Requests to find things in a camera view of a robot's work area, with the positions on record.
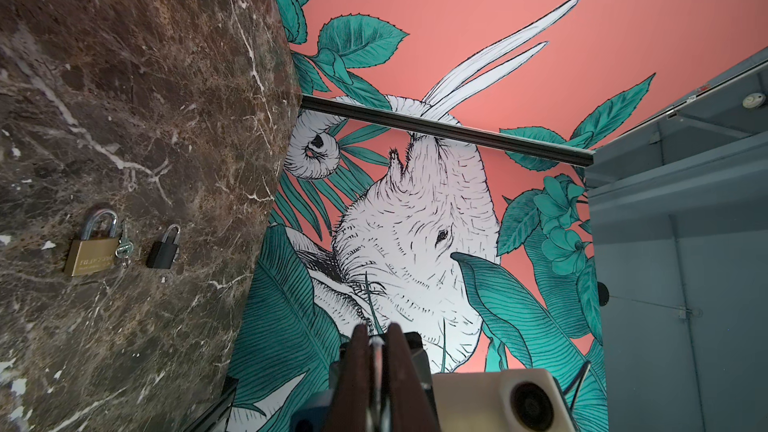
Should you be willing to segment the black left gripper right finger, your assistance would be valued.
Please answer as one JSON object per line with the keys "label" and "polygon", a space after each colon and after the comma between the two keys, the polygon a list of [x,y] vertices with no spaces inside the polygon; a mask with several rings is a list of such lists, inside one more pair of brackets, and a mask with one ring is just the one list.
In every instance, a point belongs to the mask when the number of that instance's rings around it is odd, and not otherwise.
{"label": "black left gripper right finger", "polygon": [[392,431],[440,430],[433,407],[419,381],[402,328],[391,323],[386,333],[387,391]]}

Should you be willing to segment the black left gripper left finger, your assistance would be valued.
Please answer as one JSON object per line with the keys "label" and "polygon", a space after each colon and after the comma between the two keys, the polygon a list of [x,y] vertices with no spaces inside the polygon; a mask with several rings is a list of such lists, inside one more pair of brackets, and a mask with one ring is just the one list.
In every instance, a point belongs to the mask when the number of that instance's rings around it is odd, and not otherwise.
{"label": "black left gripper left finger", "polygon": [[367,326],[357,325],[342,361],[341,373],[323,427],[327,432],[367,430],[371,350]]}

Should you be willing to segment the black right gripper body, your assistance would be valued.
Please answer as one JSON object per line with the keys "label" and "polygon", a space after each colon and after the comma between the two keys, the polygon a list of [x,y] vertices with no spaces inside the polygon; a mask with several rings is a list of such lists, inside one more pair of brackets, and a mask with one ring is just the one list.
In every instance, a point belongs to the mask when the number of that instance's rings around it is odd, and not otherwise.
{"label": "black right gripper body", "polygon": [[[370,405],[367,417],[366,431],[392,431],[390,425],[390,404],[387,391],[386,368],[386,333],[369,336],[371,350],[371,384]],[[404,333],[410,347],[412,361],[421,385],[435,412],[432,375],[426,350],[421,336],[416,332]],[[291,431],[324,431],[326,415],[341,373],[342,361],[349,345],[342,344],[339,348],[339,359],[329,368],[329,388],[314,393],[296,410],[290,419]]]}

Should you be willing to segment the small metal key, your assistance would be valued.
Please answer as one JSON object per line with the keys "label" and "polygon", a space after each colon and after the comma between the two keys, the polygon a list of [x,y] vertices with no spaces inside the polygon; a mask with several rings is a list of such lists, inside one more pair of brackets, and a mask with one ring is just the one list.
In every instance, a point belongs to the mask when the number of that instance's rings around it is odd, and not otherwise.
{"label": "small metal key", "polygon": [[129,234],[129,224],[126,220],[123,220],[121,223],[121,234],[118,246],[115,250],[116,263],[121,266],[129,265],[134,249],[135,245]]}

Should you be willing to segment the brass padlock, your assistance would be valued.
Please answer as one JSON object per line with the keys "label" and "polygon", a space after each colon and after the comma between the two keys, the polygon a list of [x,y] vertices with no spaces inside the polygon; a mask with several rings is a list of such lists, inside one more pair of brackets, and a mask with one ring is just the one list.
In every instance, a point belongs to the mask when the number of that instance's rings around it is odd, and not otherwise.
{"label": "brass padlock", "polygon": [[[108,220],[108,228],[98,237],[94,236],[97,226]],[[110,268],[119,244],[119,217],[109,207],[93,209],[86,217],[79,237],[72,241],[64,272],[70,276],[90,275]]]}

